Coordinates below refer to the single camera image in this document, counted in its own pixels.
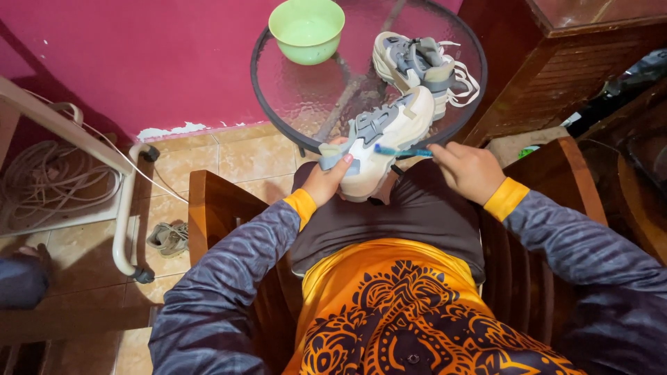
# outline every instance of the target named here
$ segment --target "hand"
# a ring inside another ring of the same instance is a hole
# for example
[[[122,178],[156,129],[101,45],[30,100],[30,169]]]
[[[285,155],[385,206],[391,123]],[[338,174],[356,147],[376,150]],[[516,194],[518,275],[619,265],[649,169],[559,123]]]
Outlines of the hand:
[[[347,138],[339,137],[331,141],[330,144],[339,145],[347,141]],[[322,168],[319,167],[319,164],[316,164],[315,167],[313,167],[313,170],[303,183],[303,186],[301,186],[301,189],[305,190],[311,198],[313,198],[317,208],[322,207],[334,196],[334,194],[336,194],[340,181],[345,177],[345,173],[352,164],[352,159],[354,159],[354,157],[349,153],[343,156],[343,158],[328,171],[323,171]]]
[[[498,190],[505,174],[496,158],[486,149],[449,142],[445,147],[429,145],[447,185],[464,198],[484,205]]]

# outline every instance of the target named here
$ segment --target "tile floor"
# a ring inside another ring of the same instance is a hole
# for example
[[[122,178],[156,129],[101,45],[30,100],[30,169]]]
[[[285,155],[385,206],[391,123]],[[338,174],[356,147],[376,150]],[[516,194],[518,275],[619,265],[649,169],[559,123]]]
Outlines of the tile floor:
[[[292,176],[315,154],[300,157],[298,148],[272,125],[258,125],[152,143],[161,155],[139,167],[155,181],[168,185],[187,199],[189,173],[207,169],[272,204],[290,191]],[[417,160],[400,162],[409,167]],[[47,244],[54,263],[53,285],[39,309],[120,307],[160,303],[166,291],[189,269],[189,254],[163,259],[145,245],[146,236],[159,222],[187,220],[187,205],[137,177],[133,217],[127,232],[133,262],[155,271],[155,281],[139,284],[118,272],[111,257],[115,221],[100,222],[0,239],[0,251],[22,244]],[[147,347],[151,328],[67,341],[54,374],[150,374]]]

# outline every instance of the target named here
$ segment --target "sneaker tongue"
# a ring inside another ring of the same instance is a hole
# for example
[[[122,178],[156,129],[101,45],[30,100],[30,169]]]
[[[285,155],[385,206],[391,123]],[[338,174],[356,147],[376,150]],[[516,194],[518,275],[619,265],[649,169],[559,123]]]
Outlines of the sneaker tongue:
[[[419,42],[410,46],[410,55],[414,61],[421,65],[423,71],[431,67],[439,67],[443,64],[440,57],[440,45],[431,37],[421,38]]]

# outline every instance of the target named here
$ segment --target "water in bowl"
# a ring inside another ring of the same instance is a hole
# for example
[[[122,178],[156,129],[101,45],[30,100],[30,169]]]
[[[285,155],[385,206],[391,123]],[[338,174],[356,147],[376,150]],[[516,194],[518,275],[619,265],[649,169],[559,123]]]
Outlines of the water in bowl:
[[[336,30],[321,18],[298,19],[285,27],[281,40],[291,45],[317,45],[334,37]]]

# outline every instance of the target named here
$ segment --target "round glass table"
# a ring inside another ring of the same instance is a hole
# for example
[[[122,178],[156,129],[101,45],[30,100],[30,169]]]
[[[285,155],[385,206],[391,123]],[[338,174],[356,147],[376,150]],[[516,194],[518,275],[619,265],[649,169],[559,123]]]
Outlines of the round glass table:
[[[331,59],[312,66],[293,63],[278,49],[267,27],[255,44],[250,63],[253,89],[264,113],[301,148],[302,155],[303,149],[319,153],[321,142],[348,134],[349,119],[400,96],[373,68],[373,44],[381,31],[460,44],[445,46],[445,54],[468,67],[480,84],[479,96],[465,107],[448,105],[445,116],[433,122],[427,136],[414,148],[441,143],[463,127],[482,100],[488,72],[480,42],[459,17],[428,0],[336,3],[345,12],[346,23]]]

